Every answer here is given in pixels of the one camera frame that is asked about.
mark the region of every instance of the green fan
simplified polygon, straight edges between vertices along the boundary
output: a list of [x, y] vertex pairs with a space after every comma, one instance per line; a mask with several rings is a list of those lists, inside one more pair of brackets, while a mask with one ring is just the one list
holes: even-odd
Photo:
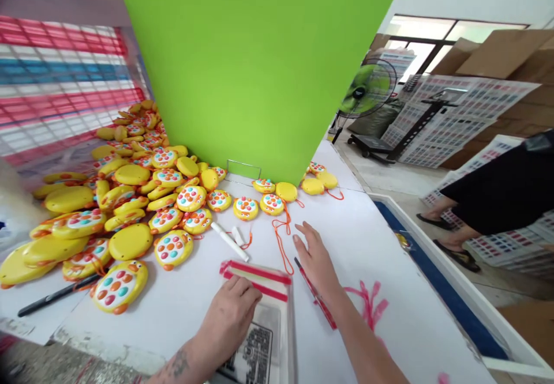
[[346, 93], [329, 133], [335, 133], [333, 143], [339, 137], [343, 126], [339, 117], [355, 119], [375, 113], [392, 95], [396, 86], [396, 71], [392, 64], [380, 59], [369, 58], [354, 77]]

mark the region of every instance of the concrete floor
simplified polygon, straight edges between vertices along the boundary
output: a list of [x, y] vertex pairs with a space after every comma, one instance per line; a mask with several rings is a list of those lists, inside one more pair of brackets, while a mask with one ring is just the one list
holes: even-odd
[[[335, 147], [367, 192], [390, 195], [411, 217], [426, 209], [419, 197], [438, 185], [447, 171], [403, 164], [381, 165], [362, 158], [355, 145], [348, 145], [346, 140], [349, 135], [350, 132], [345, 130]], [[443, 231], [436, 227], [415, 218], [414, 221], [431, 238], [443, 234]], [[480, 264], [482, 272], [479, 274], [463, 269], [462, 271], [496, 307], [522, 300], [554, 299], [554, 285], [548, 282], [496, 269], [483, 262]], [[138, 384], [144, 383], [148, 378], [140, 376], [130, 368], [106, 363], [57, 343], [40, 347], [30, 342], [18, 341], [0, 356], [0, 362], [3, 374], [23, 365], [23, 370], [11, 381], [7, 381], [10, 384]], [[554, 383], [502, 372], [494, 372], [492, 375], [499, 384]]]

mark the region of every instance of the flip-flop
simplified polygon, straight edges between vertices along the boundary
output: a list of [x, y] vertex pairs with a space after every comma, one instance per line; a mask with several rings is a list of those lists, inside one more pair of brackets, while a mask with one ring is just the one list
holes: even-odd
[[464, 269], [467, 269], [473, 273], [478, 273], [481, 271], [481, 268], [477, 266], [477, 263], [475, 262], [475, 259], [467, 250], [464, 251], [452, 251], [450, 249], [447, 249], [444, 247], [441, 243], [439, 243], [438, 240], [433, 240], [433, 243], [440, 248], [443, 252], [448, 254], [450, 257], [454, 259], [456, 263], [458, 263], [461, 267]]
[[416, 214], [415, 216], [418, 217], [424, 223], [432, 224], [435, 227], [439, 227], [439, 228], [445, 229], [447, 231], [453, 231], [454, 230], [454, 226], [442, 217], [440, 218], [440, 221], [434, 221], [434, 220], [426, 219], [421, 214]]

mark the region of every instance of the white marker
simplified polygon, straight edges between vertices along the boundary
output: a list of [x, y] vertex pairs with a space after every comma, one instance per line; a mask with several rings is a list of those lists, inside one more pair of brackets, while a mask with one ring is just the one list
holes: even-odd
[[250, 256], [246, 254], [246, 251], [241, 249], [231, 237], [225, 232], [223, 228], [221, 228], [216, 222], [212, 221], [212, 228], [218, 232], [219, 236], [225, 240], [225, 242], [245, 261], [248, 262], [250, 260]]
[[235, 243], [239, 246], [244, 246], [245, 242], [242, 239], [241, 232], [238, 230], [237, 227], [233, 227], [231, 229], [231, 233], [233, 233], [233, 238], [235, 239]]

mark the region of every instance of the green panel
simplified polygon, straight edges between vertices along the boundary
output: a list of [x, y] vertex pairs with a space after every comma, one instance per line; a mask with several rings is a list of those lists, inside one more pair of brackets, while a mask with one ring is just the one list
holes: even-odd
[[392, 0], [125, 0], [172, 144], [299, 183]]

